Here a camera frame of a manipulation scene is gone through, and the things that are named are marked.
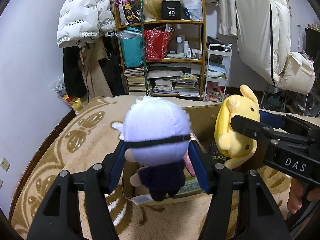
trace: wall outlet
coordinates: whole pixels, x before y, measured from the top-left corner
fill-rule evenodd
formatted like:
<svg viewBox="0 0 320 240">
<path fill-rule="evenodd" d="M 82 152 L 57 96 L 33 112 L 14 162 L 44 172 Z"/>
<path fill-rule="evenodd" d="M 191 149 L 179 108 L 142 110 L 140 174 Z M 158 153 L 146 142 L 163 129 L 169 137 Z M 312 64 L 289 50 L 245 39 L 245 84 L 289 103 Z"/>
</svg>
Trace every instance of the wall outlet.
<svg viewBox="0 0 320 240">
<path fill-rule="evenodd" d="M 0 166 L 5 170 L 8 171 L 9 167 L 10 167 L 10 163 L 8 163 L 8 161 L 5 158 L 2 158 L 1 164 Z"/>
</svg>

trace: white wall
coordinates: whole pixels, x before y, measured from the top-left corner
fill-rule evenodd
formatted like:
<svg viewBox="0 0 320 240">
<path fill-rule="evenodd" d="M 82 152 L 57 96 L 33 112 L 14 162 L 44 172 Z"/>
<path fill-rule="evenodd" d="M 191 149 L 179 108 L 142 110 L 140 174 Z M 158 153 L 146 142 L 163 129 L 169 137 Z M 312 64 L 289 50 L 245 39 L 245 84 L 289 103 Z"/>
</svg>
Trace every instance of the white wall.
<svg viewBox="0 0 320 240">
<path fill-rule="evenodd" d="M 293 51 L 302 51 L 302 45 L 305 48 L 305 28 L 308 23 L 318 22 L 316 13 L 312 9 L 307 0 L 289 0 L 291 6 L 291 49 Z M 240 87 L 241 84 L 248 85 L 253 90 L 263 91 L 266 88 L 267 81 L 260 77 L 255 71 L 244 64 L 237 50 L 236 37 L 224 36 L 218 33 L 218 19 L 219 7 L 215 4 L 208 4 L 207 7 L 207 35 L 220 39 L 224 43 L 232 43 L 232 58 L 228 86 Z M 299 28 L 297 24 L 301 25 L 301 47 L 298 50 L 298 36 Z"/>
<path fill-rule="evenodd" d="M 8 216 L 13 194 L 28 163 L 70 111 L 51 89 L 62 76 L 57 47 L 65 0 L 11 0 L 0 16 L 0 207 Z"/>
</svg>

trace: teal bag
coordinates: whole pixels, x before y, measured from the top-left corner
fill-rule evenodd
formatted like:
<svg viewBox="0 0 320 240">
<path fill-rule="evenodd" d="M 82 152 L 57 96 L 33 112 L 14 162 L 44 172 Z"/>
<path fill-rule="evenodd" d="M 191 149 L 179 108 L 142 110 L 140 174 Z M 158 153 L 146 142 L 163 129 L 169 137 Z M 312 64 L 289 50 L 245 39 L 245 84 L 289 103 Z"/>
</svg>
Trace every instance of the teal bag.
<svg viewBox="0 0 320 240">
<path fill-rule="evenodd" d="M 129 27 L 129 31 L 141 32 L 141 30 Z M 124 64 L 127 68 L 140 67 L 143 60 L 142 37 L 132 39 L 120 39 Z"/>
</svg>

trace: screw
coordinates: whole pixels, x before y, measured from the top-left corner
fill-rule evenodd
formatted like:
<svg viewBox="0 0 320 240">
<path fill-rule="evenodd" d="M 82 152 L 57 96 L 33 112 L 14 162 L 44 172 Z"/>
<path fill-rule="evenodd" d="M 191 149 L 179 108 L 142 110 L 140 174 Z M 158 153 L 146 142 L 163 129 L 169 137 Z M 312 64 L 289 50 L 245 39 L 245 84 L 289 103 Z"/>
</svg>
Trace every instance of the screw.
<svg viewBox="0 0 320 240">
<path fill-rule="evenodd" d="M 66 170 L 60 172 L 61 177 L 65 177 L 67 175 L 68 175 L 68 171 L 66 171 Z"/>
<path fill-rule="evenodd" d="M 250 173 L 250 175 L 252 175 L 252 176 L 257 176 L 257 175 L 258 175 L 258 173 L 257 173 L 256 170 L 250 170 L 249 173 Z"/>
<path fill-rule="evenodd" d="M 98 170 L 101 170 L 102 169 L 102 164 L 101 163 L 97 163 L 95 165 L 93 165 L 93 169 L 98 171 Z"/>
<path fill-rule="evenodd" d="M 278 141 L 277 141 L 277 140 L 272 139 L 272 140 L 270 141 L 270 143 L 272 143 L 273 145 L 277 145 L 277 144 L 278 144 Z"/>
<path fill-rule="evenodd" d="M 215 167 L 217 170 L 222 170 L 224 168 L 224 165 L 222 163 L 216 163 Z"/>
</svg>

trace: jacket sleeve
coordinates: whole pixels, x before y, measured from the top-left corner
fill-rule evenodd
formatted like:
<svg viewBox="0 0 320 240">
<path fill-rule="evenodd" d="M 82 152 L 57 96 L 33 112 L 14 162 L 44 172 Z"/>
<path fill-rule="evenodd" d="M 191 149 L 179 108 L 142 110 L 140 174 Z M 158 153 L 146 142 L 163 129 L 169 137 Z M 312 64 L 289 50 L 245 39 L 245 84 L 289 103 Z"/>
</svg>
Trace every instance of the jacket sleeve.
<svg viewBox="0 0 320 240">
<path fill-rule="evenodd" d="M 115 19 L 110 10 L 109 0 L 96 0 L 100 30 L 107 33 L 113 31 L 116 27 Z"/>
<path fill-rule="evenodd" d="M 94 42 L 99 37 L 96 0 L 66 0 L 61 8 L 57 32 L 59 48 Z"/>
</svg>

